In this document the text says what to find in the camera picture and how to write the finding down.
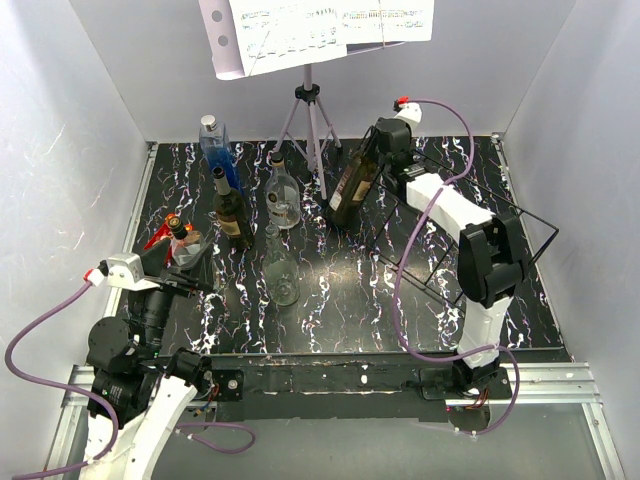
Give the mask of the tall blue gradient bottle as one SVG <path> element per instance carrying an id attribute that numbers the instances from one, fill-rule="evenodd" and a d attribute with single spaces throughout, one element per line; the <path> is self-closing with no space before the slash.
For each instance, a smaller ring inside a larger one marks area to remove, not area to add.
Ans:
<path id="1" fill-rule="evenodd" d="M 236 159 L 231 151 L 226 124 L 214 115 L 204 115 L 200 120 L 199 144 L 209 170 L 213 171 L 216 167 L 221 167 L 229 185 L 244 194 Z"/>

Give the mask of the dark Primitivo wine bottle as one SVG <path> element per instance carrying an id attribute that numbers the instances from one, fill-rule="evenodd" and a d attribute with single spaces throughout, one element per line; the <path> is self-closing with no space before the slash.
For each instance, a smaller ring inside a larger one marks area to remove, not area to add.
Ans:
<path id="1" fill-rule="evenodd" d="M 214 212 L 220 229 L 234 248 L 250 249 L 254 243 L 254 235 L 242 194 L 229 184 L 222 167 L 215 167 L 212 174 L 216 188 Z"/>

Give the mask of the square clear bottle gold cap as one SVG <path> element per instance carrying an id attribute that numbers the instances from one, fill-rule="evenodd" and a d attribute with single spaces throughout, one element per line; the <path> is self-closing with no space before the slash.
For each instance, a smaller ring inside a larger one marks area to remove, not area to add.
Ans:
<path id="1" fill-rule="evenodd" d="M 170 233 L 170 267 L 194 269 L 212 255 L 211 245 L 201 232 L 185 224 L 176 214 L 167 216 L 166 225 Z"/>

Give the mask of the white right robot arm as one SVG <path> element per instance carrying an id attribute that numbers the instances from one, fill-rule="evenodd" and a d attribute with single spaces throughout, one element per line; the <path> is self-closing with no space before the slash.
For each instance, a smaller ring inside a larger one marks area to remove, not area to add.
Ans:
<path id="1" fill-rule="evenodd" d="M 497 215 L 430 173 L 410 152 L 416 121 L 405 114 L 380 118 L 365 152 L 382 166 L 384 182 L 420 225 L 434 222 L 457 244 L 457 280 L 466 299 L 464 326 L 441 388 L 464 397 L 484 394 L 500 376 L 498 345 L 506 313 L 526 277 L 528 255 L 519 220 Z"/>

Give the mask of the clear glass bottle grey label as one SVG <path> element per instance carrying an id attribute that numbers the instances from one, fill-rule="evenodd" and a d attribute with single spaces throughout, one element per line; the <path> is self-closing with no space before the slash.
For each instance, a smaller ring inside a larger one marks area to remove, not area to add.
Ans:
<path id="1" fill-rule="evenodd" d="M 277 225 L 266 226 L 265 238 L 262 270 L 269 297 L 278 306 L 293 305 L 300 295 L 298 265 L 285 248 Z"/>

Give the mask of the round clear bottle cork stopper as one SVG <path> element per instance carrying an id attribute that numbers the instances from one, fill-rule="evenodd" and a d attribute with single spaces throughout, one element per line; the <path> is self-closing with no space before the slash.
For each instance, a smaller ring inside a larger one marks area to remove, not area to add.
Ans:
<path id="1" fill-rule="evenodd" d="M 301 218 L 299 187 L 287 172 L 281 152 L 273 152 L 270 160 L 272 173 L 265 186 L 267 212 L 274 225 L 281 230 L 289 230 Z"/>

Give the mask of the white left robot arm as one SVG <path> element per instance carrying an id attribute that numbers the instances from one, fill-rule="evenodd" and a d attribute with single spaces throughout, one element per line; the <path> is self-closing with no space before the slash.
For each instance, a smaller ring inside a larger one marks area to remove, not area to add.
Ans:
<path id="1" fill-rule="evenodd" d="M 88 336 L 94 396 L 82 479 L 151 478 L 181 412 L 212 390 L 211 363 L 202 355 L 180 348 L 160 357 L 174 298 L 216 290 L 211 243 L 183 265 L 175 259 L 163 239 L 142 254 L 115 254 L 86 276 L 129 299 L 126 313 L 100 319 Z"/>

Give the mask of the green wine bottle brown label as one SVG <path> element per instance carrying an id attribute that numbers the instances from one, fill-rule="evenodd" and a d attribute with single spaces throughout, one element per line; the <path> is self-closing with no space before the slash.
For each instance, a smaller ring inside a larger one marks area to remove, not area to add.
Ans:
<path id="1" fill-rule="evenodd" d="M 378 172 L 378 161 L 369 147 L 360 147 L 344 169 L 326 210 L 334 226 L 348 224 L 356 215 Z"/>

